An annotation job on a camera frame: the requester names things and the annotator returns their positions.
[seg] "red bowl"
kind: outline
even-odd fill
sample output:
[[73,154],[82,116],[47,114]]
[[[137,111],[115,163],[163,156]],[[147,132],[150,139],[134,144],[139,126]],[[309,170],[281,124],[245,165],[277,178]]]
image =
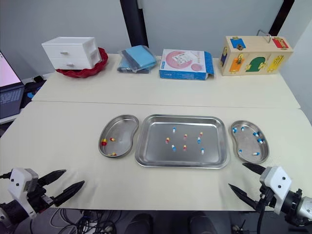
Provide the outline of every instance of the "red bowl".
[[98,48],[99,54],[101,55],[102,61],[98,62],[92,69],[83,69],[83,70],[63,70],[57,69],[56,71],[62,73],[65,76],[72,78],[87,78],[94,76],[104,69],[107,64],[108,55],[103,48]]

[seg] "white table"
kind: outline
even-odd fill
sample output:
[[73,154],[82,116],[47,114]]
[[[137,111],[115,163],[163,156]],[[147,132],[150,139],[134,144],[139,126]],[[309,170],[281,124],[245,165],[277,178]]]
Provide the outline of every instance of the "white table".
[[[121,105],[69,102],[31,102],[0,140],[0,171],[32,168],[40,176],[68,171],[47,187],[57,195],[70,184],[85,180],[83,189],[63,207],[122,210],[251,210],[228,183],[259,199],[259,175],[241,165],[228,134],[230,162],[220,170],[147,168],[137,164],[134,148],[124,158],[112,159],[98,151],[104,126],[121,114],[142,121],[151,114],[200,115],[220,118],[226,128],[247,119],[264,132],[270,156],[263,166],[281,165],[293,179],[292,189],[312,194],[312,127],[298,109],[209,108],[161,105]],[[1,182],[2,202],[12,198]]]
[[105,70],[89,78],[54,73],[35,101],[67,101],[174,106],[300,108],[280,74],[223,77],[214,59],[214,78],[206,81],[159,78],[117,71],[120,55],[109,54]]

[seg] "folded blue towel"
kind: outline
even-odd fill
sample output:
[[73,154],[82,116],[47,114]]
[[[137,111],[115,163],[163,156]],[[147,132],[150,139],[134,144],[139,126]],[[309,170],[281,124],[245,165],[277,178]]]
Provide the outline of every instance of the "folded blue towel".
[[155,66],[156,59],[146,46],[137,45],[121,51],[131,69],[136,72]]
[[[128,61],[127,61],[125,58],[122,58],[122,59],[121,59],[120,65],[119,65],[119,67],[117,68],[117,70],[118,70],[119,72],[124,72],[124,73],[134,73],[134,72],[132,71],[132,69],[131,69],[131,67],[130,67],[130,65],[129,65],[129,63],[128,63]],[[137,71],[136,73],[145,73],[145,74],[147,74],[147,73],[149,73],[149,72],[150,72],[149,69],[142,69],[142,70]]]

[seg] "box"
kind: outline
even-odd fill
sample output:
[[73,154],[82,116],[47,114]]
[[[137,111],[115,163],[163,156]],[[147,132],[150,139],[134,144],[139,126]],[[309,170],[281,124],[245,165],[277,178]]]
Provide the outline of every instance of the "box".
[[228,36],[219,67],[224,76],[274,74],[292,53],[283,37]]
[[169,49],[162,52],[161,78],[206,80],[209,74],[214,74],[214,67],[208,52]]
[[92,37],[58,37],[42,44],[55,69],[92,69],[101,61]]

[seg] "kidney-shaped metal tray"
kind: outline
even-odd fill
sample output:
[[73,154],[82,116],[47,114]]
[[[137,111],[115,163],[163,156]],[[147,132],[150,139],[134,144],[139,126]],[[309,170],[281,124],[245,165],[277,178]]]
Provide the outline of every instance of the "kidney-shaped metal tray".
[[228,161],[224,124],[215,117],[149,116],[143,122],[136,160],[142,166],[222,168]]
[[112,119],[100,135],[99,151],[106,157],[125,156],[131,151],[137,128],[138,119],[135,116],[123,115]]
[[251,163],[262,163],[269,156],[269,145],[263,132],[255,124],[239,120],[232,124],[235,154]]

